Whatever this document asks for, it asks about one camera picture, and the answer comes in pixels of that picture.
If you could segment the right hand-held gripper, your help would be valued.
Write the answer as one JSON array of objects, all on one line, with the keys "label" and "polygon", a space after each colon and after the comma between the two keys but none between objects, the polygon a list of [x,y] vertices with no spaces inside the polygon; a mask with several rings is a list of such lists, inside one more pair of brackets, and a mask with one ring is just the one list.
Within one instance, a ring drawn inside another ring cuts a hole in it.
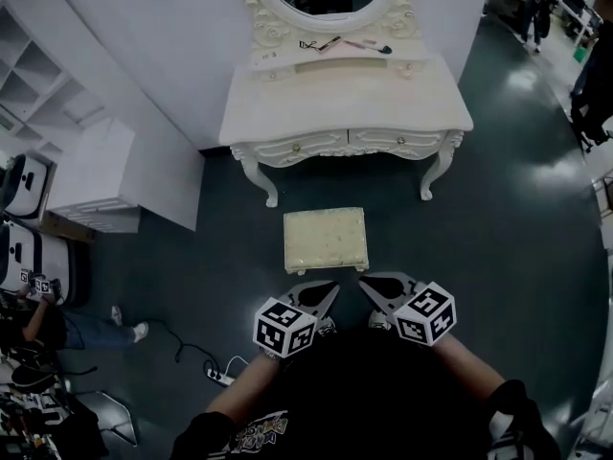
[{"label": "right hand-held gripper", "polygon": [[[362,275],[358,284],[378,311],[391,314],[391,323],[402,339],[432,347],[457,324],[454,296],[435,282],[415,296],[417,281],[398,271]],[[398,308],[398,298],[409,296]]]}]

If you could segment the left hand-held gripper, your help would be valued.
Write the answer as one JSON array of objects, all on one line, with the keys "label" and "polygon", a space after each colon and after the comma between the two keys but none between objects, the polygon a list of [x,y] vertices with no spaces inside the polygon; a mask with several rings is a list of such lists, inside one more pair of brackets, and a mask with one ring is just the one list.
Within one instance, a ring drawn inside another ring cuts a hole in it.
[{"label": "left hand-held gripper", "polygon": [[289,292],[290,299],[302,310],[268,298],[255,314],[253,342],[280,358],[305,350],[312,344],[317,318],[329,314],[339,290],[340,285],[334,281],[307,282],[294,287]]}]

